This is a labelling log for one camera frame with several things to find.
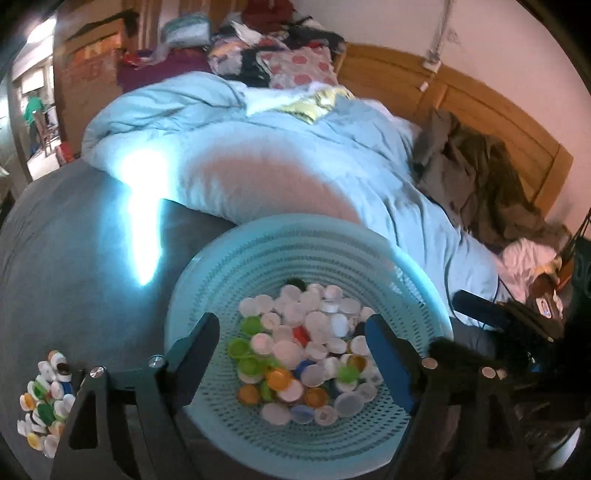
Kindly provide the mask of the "light blue plastic basket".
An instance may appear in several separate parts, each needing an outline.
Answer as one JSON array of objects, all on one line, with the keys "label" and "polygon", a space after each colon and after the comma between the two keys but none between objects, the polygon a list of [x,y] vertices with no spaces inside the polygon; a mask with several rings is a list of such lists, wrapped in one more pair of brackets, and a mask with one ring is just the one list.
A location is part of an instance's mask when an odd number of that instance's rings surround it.
[{"label": "light blue plastic basket", "polygon": [[219,340],[187,416],[237,462],[283,479],[367,474],[402,443],[410,417],[370,354],[370,315],[420,356],[453,335],[437,289],[407,254],[318,215],[256,220],[197,253],[174,288],[165,345],[208,313]]}]

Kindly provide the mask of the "brown jacket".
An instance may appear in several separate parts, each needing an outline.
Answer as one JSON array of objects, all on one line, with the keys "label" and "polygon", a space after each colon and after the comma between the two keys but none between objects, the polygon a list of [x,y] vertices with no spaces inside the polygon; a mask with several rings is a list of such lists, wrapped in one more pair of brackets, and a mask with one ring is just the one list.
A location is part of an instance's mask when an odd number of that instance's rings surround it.
[{"label": "brown jacket", "polygon": [[495,253],[522,238],[556,251],[567,240],[566,228],[547,223],[526,197],[505,143],[447,110],[431,112],[411,167],[417,188],[451,223]]}]

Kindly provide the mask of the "wooden headboard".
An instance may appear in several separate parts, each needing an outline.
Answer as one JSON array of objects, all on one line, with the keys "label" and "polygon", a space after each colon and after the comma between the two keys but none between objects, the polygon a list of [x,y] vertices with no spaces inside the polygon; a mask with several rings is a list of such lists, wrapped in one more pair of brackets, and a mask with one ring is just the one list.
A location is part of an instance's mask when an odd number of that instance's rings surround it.
[{"label": "wooden headboard", "polygon": [[573,156],[524,110],[484,83],[448,66],[434,73],[411,53],[349,43],[335,58],[339,82],[358,97],[376,99],[399,117],[424,124],[435,109],[501,139],[526,196],[547,215],[573,164]]}]

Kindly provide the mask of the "light blue duvet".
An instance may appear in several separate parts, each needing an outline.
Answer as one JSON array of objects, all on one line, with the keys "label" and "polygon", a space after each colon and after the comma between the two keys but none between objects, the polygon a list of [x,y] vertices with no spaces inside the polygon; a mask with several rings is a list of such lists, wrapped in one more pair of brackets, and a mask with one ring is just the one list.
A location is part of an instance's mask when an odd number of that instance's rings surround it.
[{"label": "light blue duvet", "polygon": [[287,213],[363,225],[408,253],[445,301],[460,290],[494,299],[493,254],[416,186],[420,128],[376,100],[344,96],[314,122],[287,113],[321,91],[186,73],[108,104],[87,125],[81,157],[130,187],[238,225]]}]

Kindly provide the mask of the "patterned pink pillow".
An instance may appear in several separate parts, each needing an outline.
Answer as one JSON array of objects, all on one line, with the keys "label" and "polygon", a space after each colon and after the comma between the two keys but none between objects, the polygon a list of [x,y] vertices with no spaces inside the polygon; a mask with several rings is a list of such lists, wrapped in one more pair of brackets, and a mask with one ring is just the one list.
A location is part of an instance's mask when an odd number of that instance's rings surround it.
[{"label": "patterned pink pillow", "polygon": [[259,52],[256,60],[270,75],[271,89],[287,90],[314,82],[339,84],[328,47]]}]

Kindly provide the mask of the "cardboard box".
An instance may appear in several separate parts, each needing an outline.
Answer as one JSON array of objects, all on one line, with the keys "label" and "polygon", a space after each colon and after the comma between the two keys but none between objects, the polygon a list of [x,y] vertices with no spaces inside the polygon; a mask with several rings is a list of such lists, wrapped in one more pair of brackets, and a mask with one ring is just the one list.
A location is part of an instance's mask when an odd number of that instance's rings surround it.
[{"label": "cardboard box", "polygon": [[134,1],[66,1],[57,11],[53,46],[55,106],[61,140],[73,156],[89,122],[122,94],[120,54],[136,40]]}]

